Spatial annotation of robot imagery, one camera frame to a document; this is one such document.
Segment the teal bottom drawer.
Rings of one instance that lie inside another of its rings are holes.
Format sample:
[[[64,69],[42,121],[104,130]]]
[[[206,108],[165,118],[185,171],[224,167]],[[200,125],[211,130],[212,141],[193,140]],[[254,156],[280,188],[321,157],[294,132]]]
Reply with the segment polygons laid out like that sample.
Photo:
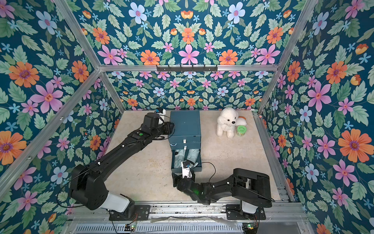
[[[189,149],[185,149],[186,150],[186,153],[185,153],[185,160],[187,160],[187,155],[188,155],[188,152],[189,152]],[[181,168],[174,168],[174,155],[175,155],[175,150],[172,150],[172,163],[171,163],[171,171],[173,173],[181,173],[182,172],[182,167]],[[199,157],[197,159],[197,166],[194,167],[194,171],[195,172],[201,172],[202,171],[202,166],[201,166],[201,152],[199,154]]]

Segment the mint green umbrella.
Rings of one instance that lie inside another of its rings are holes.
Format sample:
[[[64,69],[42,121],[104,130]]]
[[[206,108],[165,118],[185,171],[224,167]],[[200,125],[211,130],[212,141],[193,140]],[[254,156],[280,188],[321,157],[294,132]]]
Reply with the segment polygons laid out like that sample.
[[[196,163],[200,154],[200,149],[189,149],[187,160]]]
[[[174,155],[174,168],[181,168],[182,167],[182,162],[185,160],[185,149],[178,149],[175,150],[175,155]]]

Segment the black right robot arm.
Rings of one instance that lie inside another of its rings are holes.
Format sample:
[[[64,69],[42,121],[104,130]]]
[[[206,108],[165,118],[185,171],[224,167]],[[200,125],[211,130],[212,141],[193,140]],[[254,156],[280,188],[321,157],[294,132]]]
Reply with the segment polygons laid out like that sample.
[[[173,187],[203,205],[233,197],[256,207],[272,207],[270,177],[264,173],[236,168],[227,179],[214,183],[196,183],[194,173],[192,177],[173,173],[172,179]]]

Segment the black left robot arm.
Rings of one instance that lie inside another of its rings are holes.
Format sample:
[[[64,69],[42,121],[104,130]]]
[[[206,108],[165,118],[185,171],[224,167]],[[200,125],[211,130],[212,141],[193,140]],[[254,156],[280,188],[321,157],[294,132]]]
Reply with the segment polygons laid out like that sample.
[[[166,121],[165,118],[165,115],[159,113],[147,113],[141,126],[130,132],[112,151],[88,165],[76,166],[72,171],[70,197],[89,210],[100,208],[133,215],[134,201],[125,195],[110,192],[105,181],[131,156],[150,143],[166,140],[174,133],[174,121]]]

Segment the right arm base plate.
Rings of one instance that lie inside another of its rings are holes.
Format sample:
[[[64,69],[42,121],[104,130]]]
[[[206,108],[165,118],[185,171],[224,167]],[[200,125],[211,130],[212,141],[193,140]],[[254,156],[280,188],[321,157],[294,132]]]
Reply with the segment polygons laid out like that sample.
[[[262,207],[246,202],[226,205],[226,215],[228,220],[266,220],[265,211]]]

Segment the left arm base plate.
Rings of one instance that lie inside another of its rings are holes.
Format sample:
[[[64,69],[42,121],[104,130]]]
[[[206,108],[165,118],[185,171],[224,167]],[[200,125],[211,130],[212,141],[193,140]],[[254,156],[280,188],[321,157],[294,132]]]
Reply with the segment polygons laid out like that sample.
[[[109,211],[110,221],[144,221],[148,220],[150,205],[130,205],[124,212]]]

